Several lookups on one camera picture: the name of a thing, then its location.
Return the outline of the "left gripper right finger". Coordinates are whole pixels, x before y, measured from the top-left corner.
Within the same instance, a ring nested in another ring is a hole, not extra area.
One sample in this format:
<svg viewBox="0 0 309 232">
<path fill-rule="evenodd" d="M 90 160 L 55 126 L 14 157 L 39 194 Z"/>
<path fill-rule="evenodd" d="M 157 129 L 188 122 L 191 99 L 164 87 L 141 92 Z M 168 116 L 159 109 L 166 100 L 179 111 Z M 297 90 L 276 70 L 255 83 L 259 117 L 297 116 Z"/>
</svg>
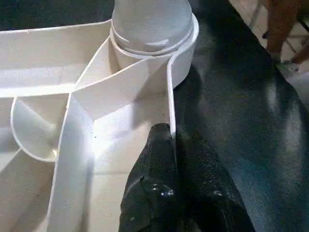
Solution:
<svg viewBox="0 0 309 232">
<path fill-rule="evenodd" d="M 253 232 L 233 179 L 198 132 L 178 127 L 177 164 L 187 212 L 201 232 Z"/>
</svg>

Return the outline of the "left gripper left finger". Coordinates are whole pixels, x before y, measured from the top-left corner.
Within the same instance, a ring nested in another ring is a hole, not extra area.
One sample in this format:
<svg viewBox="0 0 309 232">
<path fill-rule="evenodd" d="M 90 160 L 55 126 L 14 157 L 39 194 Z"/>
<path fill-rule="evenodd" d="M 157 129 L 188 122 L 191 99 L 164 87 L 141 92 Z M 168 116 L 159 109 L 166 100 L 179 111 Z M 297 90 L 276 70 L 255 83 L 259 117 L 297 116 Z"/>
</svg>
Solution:
<svg viewBox="0 0 309 232">
<path fill-rule="evenodd" d="M 169 124 L 151 127 L 120 204 L 120 232 L 175 232 L 181 200 Z"/>
</svg>

